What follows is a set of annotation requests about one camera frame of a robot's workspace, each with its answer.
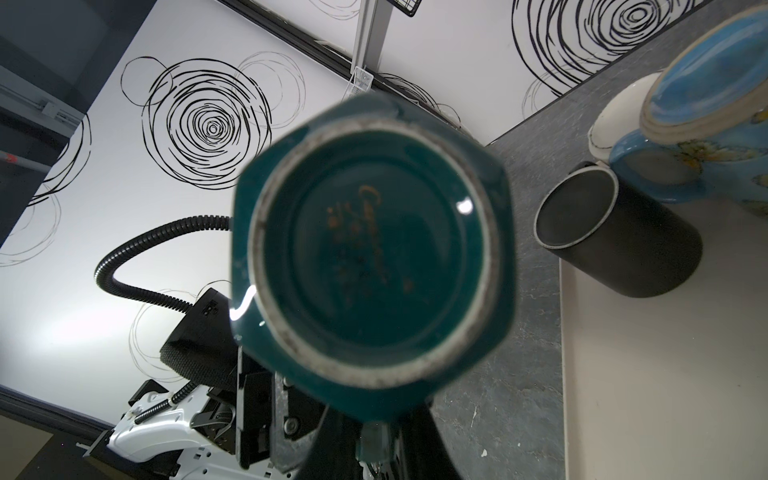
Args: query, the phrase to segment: mug rim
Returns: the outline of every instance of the mug rim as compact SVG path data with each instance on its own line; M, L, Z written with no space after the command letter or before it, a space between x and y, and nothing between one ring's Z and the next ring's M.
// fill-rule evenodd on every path
M457 173L467 188L478 214L482 235L482 266L477 287L464 316L442 342L426 353L387 366L358 366L326 355L307 342L289 324L270 288L264 252L269 214L280 188L292 172L317 148L335 139L367 131L402 134L422 142ZM450 147L414 124L393 119L353 118L337 121L308 135L275 166L267 178L250 221L248 270L251 285L257 290L256 304L272 337L286 354L303 368L345 386L385 389L427 378L448 368L479 337L488 323L498 298L501 249L498 226L482 183L475 172Z
M573 177L576 177L578 175L584 174L589 171L595 171L595 170L599 170L607 174L614 183L614 196L611 199L611 205L608 206L608 208L605 211L605 214L603 214L603 217L587 233L585 233L583 236L579 237L578 239L570 243L567 243L565 245L560 245L560 246L548 245L544 243L544 241L542 241L541 238L539 238L538 236L538 216L541 213L541 209L544 206L544 204L547 203L547 200L549 200L549 197L551 197L554 191L560 188L562 184L569 181ZM565 248L570 248L574 245L578 245L579 243L589 238L594 232L598 230L598 228L602 227L603 223L605 223L606 220L608 220L608 217L614 211L614 207L616 206L616 199L618 199L618 197L619 197L619 179L616 176L616 173L610 168L602 167L600 165L594 165L591 167L584 167L584 168L580 168L579 170L576 170L575 172L573 172L572 174L569 174L566 178L561 180L560 183L555 185L554 188L552 188L544 197L544 200L542 200L541 203L539 204L538 209L536 210L536 217L533 220L533 236L536 239L536 242L542 247L546 248L547 250L563 250Z

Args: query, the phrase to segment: black cylindrical container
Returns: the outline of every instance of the black cylindrical container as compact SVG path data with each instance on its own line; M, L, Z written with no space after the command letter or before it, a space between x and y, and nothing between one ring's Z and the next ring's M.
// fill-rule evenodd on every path
M547 250L622 295L647 297L684 282L701 260L698 231L612 170L568 175L536 213Z

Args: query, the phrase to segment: metal bracket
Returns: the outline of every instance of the metal bracket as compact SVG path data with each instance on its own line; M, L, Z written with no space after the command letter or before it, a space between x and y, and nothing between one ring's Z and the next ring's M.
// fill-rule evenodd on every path
M235 455L240 467L270 456L273 375L237 349Z
M17 74L0 67L0 107L71 137L85 116Z
M296 472L281 473L267 458L243 470L233 455L216 448L184 450L178 459L179 470L170 480L289 480Z
M274 418L270 434L270 459L275 465L275 468L281 472L288 472L289 470L298 468L302 464L306 459L306 456L310 453L317 434L317 431L315 430L316 424L307 425L307 420L314 419L314 415L311 415L311 412L307 412L306 410L301 412L304 424L301 429L312 429L312 431L299 438L291 438L284 434L283 420L296 414L296 412L291 412L292 406L288 402L292 388L290 383L285 380L285 377L279 373L275 373L275 381L273 384ZM319 417L323 412L323 406L319 402L316 404L319 406L319 415L316 416L316 420L319 421Z

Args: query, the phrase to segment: black container rim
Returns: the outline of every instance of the black container rim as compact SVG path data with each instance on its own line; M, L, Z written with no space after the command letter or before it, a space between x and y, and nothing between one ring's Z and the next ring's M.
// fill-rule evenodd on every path
M561 185L563 185L565 182L569 181L571 178L576 177L581 174L585 174L587 172L591 171L600 171L605 174L607 174L611 180L614 182L614 197L611 199L611 205L608 206L608 208L605 210L605 213L603 214L603 217L598 221L594 227L592 227L587 233L585 233L581 238L578 238L570 243L566 243L565 245L547 245L545 242L541 241L541 238L538 237L538 215L541 213L541 208L544 206L544 204L547 203L547 200L549 200L549 197L554 193L555 190L560 188ZM555 185L552 190L547 193L547 195L544 197L544 200L541 201L541 203L538 206L538 209L536 210L536 217L533 220L533 236L536 239L536 242L541 245L542 247L546 248L547 250L562 250L564 248L570 248L578 243L583 242L587 238L589 238L590 235L592 235L594 232L598 230L602 226L603 223L608 219L608 217L611 215L611 212L614 211L614 207L616 206L616 199L619 196L619 179L616 176L616 174L610 169L606 167L601 167L599 165L595 165L593 167L584 167L580 170L576 170L572 174L568 175L566 178L560 181L559 184Z

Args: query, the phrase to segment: blue ceramic jar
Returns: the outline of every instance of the blue ceramic jar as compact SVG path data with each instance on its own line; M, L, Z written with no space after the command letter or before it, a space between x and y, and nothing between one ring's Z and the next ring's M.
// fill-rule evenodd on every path
M235 339L339 411L396 419L509 331L511 212L480 145L408 101L356 96L240 175Z
M768 7L717 26L680 54L651 87L641 129L616 143L611 168L659 201L729 197L768 218ZM663 185L628 164L669 157L697 179Z

